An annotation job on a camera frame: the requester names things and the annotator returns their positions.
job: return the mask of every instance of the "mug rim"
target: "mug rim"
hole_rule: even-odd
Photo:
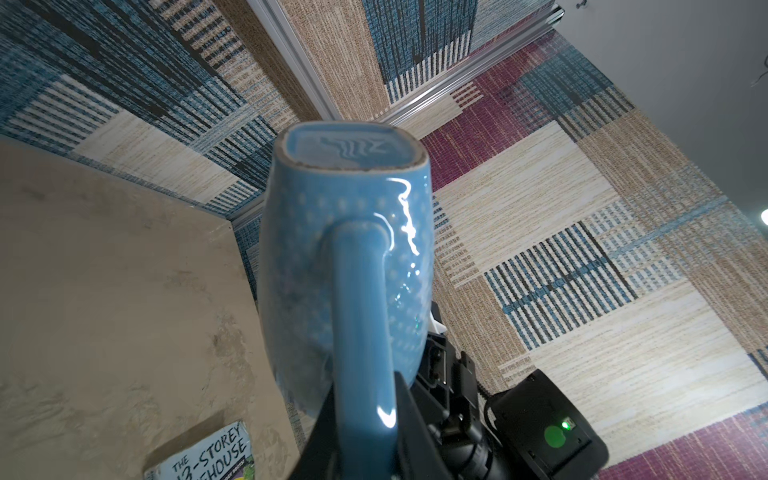
[[[345,167],[339,167],[339,168],[327,168],[327,167],[319,167],[316,165],[310,165],[310,164],[304,164],[302,162],[297,161],[288,153],[286,152],[286,137],[296,128],[301,127],[303,125],[307,124],[374,124],[378,127],[387,127],[391,128],[394,131],[396,131],[398,134],[402,135],[413,147],[413,150],[417,152],[418,157],[413,162],[403,165],[400,167],[371,167],[371,168],[345,168]],[[418,170],[419,168],[424,167],[429,163],[429,153],[427,152],[426,148],[424,148],[424,145],[418,140],[415,139],[413,135],[411,135],[408,131],[396,127],[395,125],[389,125],[389,124],[382,124],[376,121],[354,121],[354,120],[340,120],[340,121],[324,121],[324,120],[314,120],[314,121],[301,121],[298,123],[295,123],[285,130],[281,131],[280,134],[277,135],[277,138],[275,139],[274,148],[273,148],[273,156],[279,160],[282,164],[286,165],[290,168],[295,168],[297,170],[311,170],[314,173],[325,173],[325,174],[364,174],[367,172],[371,173],[384,173],[384,172],[407,172],[407,171],[414,171]]]

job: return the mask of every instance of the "black cable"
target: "black cable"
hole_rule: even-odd
[[[485,419],[485,426],[488,427],[488,430],[491,431],[493,436],[496,437],[498,441],[501,441],[501,439],[498,437],[498,431],[496,430],[496,426],[493,423],[491,423],[491,419],[488,417],[488,409],[490,409],[493,406],[493,402],[498,400],[498,398],[503,396],[506,392],[507,390],[505,390],[504,392],[495,393],[489,397],[483,396],[485,398],[485,406],[483,407],[482,415],[483,415],[483,418]]]

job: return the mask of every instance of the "black camera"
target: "black camera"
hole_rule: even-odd
[[[435,304],[433,313],[439,319]],[[490,395],[472,359],[430,333],[413,386],[399,372],[395,385],[403,480],[588,480],[608,461],[605,443],[541,370]],[[331,389],[289,479],[338,478],[338,455]]]
[[[454,478],[588,480],[608,461],[605,443],[541,370],[489,395],[472,359],[444,336],[429,334],[411,393]]]

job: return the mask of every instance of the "metal frame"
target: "metal frame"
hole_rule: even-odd
[[[394,108],[384,112],[376,121],[400,125],[444,94],[450,94],[536,38],[549,33],[563,14],[564,10],[554,4],[552,10],[539,13],[510,31],[504,38],[471,55],[467,60],[444,73],[441,78],[429,82],[423,89],[417,90],[413,95],[396,104]]]
[[[256,12],[293,73],[298,77],[315,107],[318,108],[323,120],[342,120],[277,0],[248,0],[248,3]],[[471,55],[441,77],[429,82],[424,88],[404,98],[393,108],[377,117],[376,121],[395,126],[400,125],[423,108],[440,99],[444,94],[450,94],[509,55],[549,33],[561,20],[563,14],[564,10],[558,4],[554,4],[551,10],[540,12],[531,17],[524,24],[510,31],[504,38],[498,39],[477,54]],[[238,230],[261,214],[263,203],[264,194],[261,194],[236,211],[232,216],[232,229]]]
[[[296,75],[323,120],[343,120],[328,91],[306,55],[299,37],[290,26],[283,8],[277,0],[248,0],[259,22],[272,38],[288,68]]]

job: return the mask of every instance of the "mug handle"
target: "mug handle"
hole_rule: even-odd
[[[329,235],[333,391],[342,478],[391,478],[397,412],[384,278],[392,239],[374,220]]]

